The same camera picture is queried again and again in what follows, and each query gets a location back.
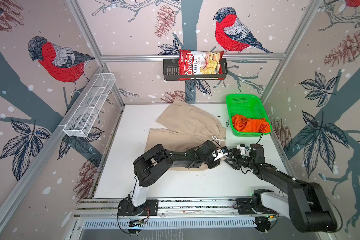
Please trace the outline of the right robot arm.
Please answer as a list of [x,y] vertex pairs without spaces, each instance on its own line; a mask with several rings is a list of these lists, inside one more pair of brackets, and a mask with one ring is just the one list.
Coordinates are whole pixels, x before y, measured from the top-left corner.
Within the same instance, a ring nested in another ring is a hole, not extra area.
[[225,162],[234,170],[247,169],[260,180],[279,189],[283,195],[271,190],[255,190],[251,206],[255,213],[273,211],[292,221],[301,233],[327,232],[338,230],[338,222],[330,201],[319,184],[298,180],[266,163],[264,148],[251,144],[248,148],[239,145],[236,149],[223,149]]

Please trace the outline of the beige shorts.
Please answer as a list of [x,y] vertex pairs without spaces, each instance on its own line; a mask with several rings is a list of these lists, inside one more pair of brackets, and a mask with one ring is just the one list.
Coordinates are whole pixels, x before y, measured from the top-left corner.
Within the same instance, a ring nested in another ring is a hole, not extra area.
[[157,118],[162,129],[150,129],[145,151],[161,144],[164,149],[184,152],[207,140],[225,145],[226,128],[212,114],[180,100],[175,100]]

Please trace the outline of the orange shorts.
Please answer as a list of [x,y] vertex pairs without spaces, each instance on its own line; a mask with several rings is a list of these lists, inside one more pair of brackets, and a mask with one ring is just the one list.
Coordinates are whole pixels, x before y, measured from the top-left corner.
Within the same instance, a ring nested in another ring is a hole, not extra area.
[[241,133],[270,133],[271,125],[262,119],[249,119],[242,115],[234,115],[232,117],[233,127]]

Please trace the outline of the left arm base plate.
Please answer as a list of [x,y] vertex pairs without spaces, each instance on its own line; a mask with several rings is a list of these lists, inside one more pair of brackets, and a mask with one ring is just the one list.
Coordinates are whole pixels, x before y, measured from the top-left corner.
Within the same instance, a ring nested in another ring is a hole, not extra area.
[[124,198],[118,205],[119,217],[134,217],[134,216],[156,216],[158,213],[158,200],[147,200],[139,207],[135,207],[130,199]]

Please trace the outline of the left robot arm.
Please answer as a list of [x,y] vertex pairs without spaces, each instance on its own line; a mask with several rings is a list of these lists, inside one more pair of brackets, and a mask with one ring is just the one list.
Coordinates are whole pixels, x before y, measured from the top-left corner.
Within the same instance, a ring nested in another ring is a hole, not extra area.
[[199,169],[207,166],[213,169],[220,165],[220,159],[228,155],[228,148],[221,147],[215,140],[186,149],[184,152],[167,150],[158,144],[134,161],[135,186],[129,194],[134,208],[144,206],[149,187],[170,168]]

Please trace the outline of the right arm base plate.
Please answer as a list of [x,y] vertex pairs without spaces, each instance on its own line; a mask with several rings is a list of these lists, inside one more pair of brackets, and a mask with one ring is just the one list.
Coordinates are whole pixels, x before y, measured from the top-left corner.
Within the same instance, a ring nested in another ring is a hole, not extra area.
[[236,199],[233,208],[238,211],[239,215],[277,215],[278,214],[276,211],[263,206],[260,200],[253,200],[252,198]]

